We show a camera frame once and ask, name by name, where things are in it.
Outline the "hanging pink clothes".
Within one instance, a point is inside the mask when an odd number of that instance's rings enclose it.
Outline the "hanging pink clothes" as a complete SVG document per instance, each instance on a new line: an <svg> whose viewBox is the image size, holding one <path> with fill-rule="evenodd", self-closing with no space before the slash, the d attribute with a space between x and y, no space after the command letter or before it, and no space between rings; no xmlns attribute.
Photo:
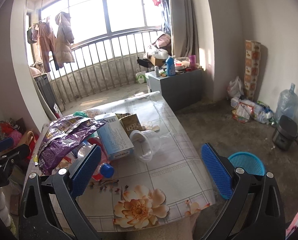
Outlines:
<svg viewBox="0 0 298 240"><path fill-rule="evenodd" d="M54 60L54 64L57 63L56 53L55 53L55 41L56 37L54 35L53 29L50 26L48 20L45 22L39 21L37 24L37 37L38 44L40 46L40 55L44 67L44 71L49 73L51 71L50 68L50 56L49 52L51 52L52 59Z"/></svg>

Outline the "blue plastic waste basket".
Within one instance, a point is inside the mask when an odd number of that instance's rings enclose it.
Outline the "blue plastic waste basket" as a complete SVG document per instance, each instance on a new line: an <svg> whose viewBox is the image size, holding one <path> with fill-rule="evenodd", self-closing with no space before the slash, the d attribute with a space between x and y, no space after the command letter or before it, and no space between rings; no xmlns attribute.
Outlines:
<svg viewBox="0 0 298 240"><path fill-rule="evenodd" d="M249 152L236 152L228 157L231 164L237 168L243 168L248 174L264 176L265 166L262 161L254 154Z"/></svg>

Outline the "beige curtain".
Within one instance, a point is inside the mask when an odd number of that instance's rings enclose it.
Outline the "beige curtain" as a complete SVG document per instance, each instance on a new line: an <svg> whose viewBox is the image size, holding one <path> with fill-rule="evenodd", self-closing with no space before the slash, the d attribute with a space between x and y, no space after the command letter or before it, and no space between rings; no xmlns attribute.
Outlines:
<svg viewBox="0 0 298 240"><path fill-rule="evenodd" d="M172 55L198 56L198 31L193 0L170 0Z"/></svg>

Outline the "cardboard box with clutter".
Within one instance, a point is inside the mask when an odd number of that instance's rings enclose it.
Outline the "cardboard box with clutter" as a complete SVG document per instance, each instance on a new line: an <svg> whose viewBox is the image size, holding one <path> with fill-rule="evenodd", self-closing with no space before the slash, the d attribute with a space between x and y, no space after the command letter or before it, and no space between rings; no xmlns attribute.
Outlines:
<svg viewBox="0 0 298 240"><path fill-rule="evenodd" d="M161 67L171 56L171 37L168 34L161 34L155 42L147 47L143 58L149 60L154 66Z"/></svg>

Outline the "clear plastic cup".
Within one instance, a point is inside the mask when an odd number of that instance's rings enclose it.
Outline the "clear plastic cup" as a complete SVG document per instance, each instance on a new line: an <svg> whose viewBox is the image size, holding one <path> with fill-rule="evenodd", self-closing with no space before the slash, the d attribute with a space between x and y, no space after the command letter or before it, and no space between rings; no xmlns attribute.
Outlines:
<svg viewBox="0 0 298 240"><path fill-rule="evenodd" d="M134 145L134 155L141 161L148 163L161 148L161 140L157 132L152 130L134 130L130 134Z"/></svg>

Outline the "blue detergent bottle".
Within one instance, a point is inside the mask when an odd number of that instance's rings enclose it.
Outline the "blue detergent bottle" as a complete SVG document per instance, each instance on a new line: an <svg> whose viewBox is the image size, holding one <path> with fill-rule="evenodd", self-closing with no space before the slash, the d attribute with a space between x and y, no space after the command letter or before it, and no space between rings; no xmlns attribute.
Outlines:
<svg viewBox="0 0 298 240"><path fill-rule="evenodd" d="M174 58L169 56L166 60L166 74L167 76L174 76L176 75L176 69L174 65Z"/></svg>

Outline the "red hanging garment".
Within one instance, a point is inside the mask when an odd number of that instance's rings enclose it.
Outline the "red hanging garment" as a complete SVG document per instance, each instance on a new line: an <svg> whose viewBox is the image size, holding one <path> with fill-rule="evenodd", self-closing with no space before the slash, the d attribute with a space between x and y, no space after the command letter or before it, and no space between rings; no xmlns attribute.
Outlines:
<svg viewBox="0 0 298 240"><path fill-rule="evenodd" d="M161 4L161 0L152 0L155 6L159 6Z"/></svg>

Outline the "bottle with blue cap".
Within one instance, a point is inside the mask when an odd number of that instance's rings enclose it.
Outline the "bottle with blue cap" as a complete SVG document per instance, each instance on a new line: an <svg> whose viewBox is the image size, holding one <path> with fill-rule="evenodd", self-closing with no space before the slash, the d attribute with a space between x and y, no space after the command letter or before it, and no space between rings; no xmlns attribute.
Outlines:
<svg viewBox="0 0 298 240"><path fill-rule="evenodd" d="M82 158L91 151L93 146L97 146L97 144L91 144L87 141L83 141L72 152L74 152L74 155L76 156L76 158ZM114 174L114 168L110 165L110 161L108 160L106 153L102 150L102 148L100 148L100 151L101 151L101 160L95 172L92 175L92 178L95 181L100 181L106 178L109 179Z"/></svg>

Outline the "metal balcony railing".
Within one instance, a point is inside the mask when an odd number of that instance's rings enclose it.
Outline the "metal balcony railing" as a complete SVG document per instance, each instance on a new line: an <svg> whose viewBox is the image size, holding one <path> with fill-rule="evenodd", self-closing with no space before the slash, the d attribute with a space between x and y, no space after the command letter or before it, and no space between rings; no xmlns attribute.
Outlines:
<svg viewBox="0 0 298 240"><path fill-rule="evenodd" d="M56 69L50 58L49 83L60 107L112 88L136 83L137 60L162 31L157 28L129 31L76 46L74 61Z"/></svg>

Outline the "hanging blue jeans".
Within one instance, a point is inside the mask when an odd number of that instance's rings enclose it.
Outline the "hanging blue jeans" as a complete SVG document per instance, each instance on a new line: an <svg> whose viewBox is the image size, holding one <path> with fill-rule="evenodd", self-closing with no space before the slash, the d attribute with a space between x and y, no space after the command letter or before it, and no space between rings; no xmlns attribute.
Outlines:
<svg viewBox="0 0 298 240"><path fill-rule="evenodd" d="M171 17L169 0L161 0L162 31L171 35Z"/></svg>

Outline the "small brown carton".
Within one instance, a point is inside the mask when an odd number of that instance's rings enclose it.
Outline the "small brown carton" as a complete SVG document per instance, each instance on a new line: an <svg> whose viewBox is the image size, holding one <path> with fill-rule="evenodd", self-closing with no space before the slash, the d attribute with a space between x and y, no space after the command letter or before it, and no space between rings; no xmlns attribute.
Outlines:
<svg viewBox="0 0 298 240"><path fill-rule="evenodd" d="M119 120L128 136L130 136L133 131L143 131L143 127L140 124L136 114L122 114L119 117Z"/></svg>

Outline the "pile of floor trash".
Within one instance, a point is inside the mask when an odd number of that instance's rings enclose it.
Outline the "pile of floor trash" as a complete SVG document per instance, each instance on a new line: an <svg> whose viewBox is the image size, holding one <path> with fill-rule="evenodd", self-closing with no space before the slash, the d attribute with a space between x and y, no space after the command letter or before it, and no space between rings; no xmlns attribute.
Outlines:
<svg viewBox="0 0 298 240"><path fill-rule="evenodd" d="M274 122L274 113L270 107L261 102L253 102L247 99L234 97L230 101L233 118L241 123L249 122L251 119L261 123L270 124Z"/></svg>

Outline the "white plastic bag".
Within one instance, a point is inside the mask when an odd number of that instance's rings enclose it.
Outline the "white plastic bag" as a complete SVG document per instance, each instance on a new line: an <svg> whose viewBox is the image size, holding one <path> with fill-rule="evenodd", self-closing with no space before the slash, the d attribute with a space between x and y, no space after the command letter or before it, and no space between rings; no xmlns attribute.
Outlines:
<svg viewBox="0 0 298 240"><path fill-rule="evenodd" d="M227 87L227 93L229 98L234 98L234 97L240 98L241 96L244 95L243 83L239 78L239 76L237 76L234 80L229 82L229 86Z"/></svg>

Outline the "grey cabinet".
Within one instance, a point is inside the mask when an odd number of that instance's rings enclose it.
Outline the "grey cabinet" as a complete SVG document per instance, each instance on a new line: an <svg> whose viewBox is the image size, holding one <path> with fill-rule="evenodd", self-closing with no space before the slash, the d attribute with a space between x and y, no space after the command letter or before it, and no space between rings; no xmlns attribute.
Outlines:
<svg viewBox="0 0 298 240"><path fill-rule="evenodd" d="M159 91L172 111L183 109L202 99L203 71L201 69L167 77L156 77L155 72L148 72L146 79L148 91Z"/></svg>

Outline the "blue white cardboard box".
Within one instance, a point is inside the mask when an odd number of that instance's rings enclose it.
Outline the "blue white cardboard box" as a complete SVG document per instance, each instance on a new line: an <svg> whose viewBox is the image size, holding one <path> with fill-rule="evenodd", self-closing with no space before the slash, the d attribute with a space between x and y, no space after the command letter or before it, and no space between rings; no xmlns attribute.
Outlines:
<svg viewBox="0 0 298 240"><path fill-rule="evenodd" d="M97 134L101 139L109 161L120 159L133 153L134 145L116 114L101 114L95 116L94 119L105 122L105 125L97 130Z"/></svg>

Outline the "black rice cooker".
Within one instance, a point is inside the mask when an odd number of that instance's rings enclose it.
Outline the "black rice cooker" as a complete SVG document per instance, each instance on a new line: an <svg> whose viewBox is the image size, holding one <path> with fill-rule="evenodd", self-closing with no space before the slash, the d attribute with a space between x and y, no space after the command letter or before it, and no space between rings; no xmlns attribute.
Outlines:
<svg viewBox="0 0 298 240"><path fill-rule="evenodd" d="M283 151L289 150L298 133L297 123L286 115L282 115L272 136L274 145Z"/></svg>

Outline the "purple snack bag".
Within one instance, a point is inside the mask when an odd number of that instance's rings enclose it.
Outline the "purple snack bag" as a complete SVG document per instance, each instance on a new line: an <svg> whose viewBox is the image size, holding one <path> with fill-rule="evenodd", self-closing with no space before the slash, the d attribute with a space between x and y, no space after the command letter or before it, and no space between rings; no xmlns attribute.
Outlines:
<svg viewBox="0 0 298 240"><path fill-rule="evenodd" d="M84 139L103 127L106 121L84 116L65 116L50 124L38 149L38 167L50 175L61 160Z"/></svg>

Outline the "hanging beige down jacket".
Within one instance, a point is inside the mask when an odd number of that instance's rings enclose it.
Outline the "hanging beige down jacket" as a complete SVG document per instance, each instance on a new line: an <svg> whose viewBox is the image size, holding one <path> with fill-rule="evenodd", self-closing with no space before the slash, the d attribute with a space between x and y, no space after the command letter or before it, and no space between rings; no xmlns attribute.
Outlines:
<svg viewBox="0 0 298 240"><path fill-rule="evenodd" d="M71 16L69 13L60 12L55 17L58 26L55 51L56 60L59 68L63 68L65 63L73 63L74 58L71 51L71 45L74 43L74 36L71 29Z"/></svg>

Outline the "small white bottle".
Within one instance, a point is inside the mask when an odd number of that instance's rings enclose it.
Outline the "small white bottle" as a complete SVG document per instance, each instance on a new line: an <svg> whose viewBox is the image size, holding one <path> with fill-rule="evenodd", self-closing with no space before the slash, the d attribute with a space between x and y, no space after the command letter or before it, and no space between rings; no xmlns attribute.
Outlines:
<svg viewBox="0 0 298 240"><path fill-rule="evenodd" d="M159 73L159 67L158 67L158 66L155 66L155 67L154 67L154 72L155 72L155 76L156 76L156 77L159 77L159 76L160 76L160 73Z"/></svg>

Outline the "pink plastic cup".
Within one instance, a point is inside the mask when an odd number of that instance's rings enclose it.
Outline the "pink plastic cup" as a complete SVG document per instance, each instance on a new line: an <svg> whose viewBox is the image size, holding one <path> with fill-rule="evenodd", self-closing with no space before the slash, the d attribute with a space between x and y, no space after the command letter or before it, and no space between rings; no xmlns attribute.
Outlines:
<svg viewBox="0 0 298 240"><path fill-rule="evenodd" d="M192 70L196 69L196 56L195 55L189 55L189 62L190 62L190 68Z"/></svg>

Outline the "large water jug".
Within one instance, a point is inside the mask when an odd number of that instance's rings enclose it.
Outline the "large water jug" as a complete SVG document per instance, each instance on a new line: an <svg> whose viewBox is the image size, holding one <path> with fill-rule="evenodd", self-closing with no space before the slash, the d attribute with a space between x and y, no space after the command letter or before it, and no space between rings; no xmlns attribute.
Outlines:
<svg viewBox="0 0 298 240"><path fill-rule="evenodd" d="M290 119L294 119L297 109L298 96L295 93L295 84L291 83L290 89L283 90L279 95L278 104L274 115L276 123L279 122L283 115L289 117Z"/></svg>

